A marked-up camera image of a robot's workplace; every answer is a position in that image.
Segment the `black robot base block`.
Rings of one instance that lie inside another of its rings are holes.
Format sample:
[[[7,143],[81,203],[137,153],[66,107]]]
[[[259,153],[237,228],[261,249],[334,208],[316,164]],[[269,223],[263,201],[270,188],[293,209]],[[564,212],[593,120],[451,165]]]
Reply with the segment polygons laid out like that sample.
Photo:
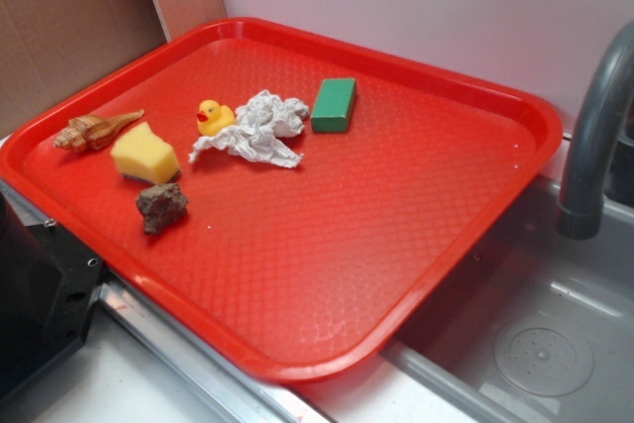
[[[24,224],[1,199],[1,405],[80,349],[103,259],[61,224]]]

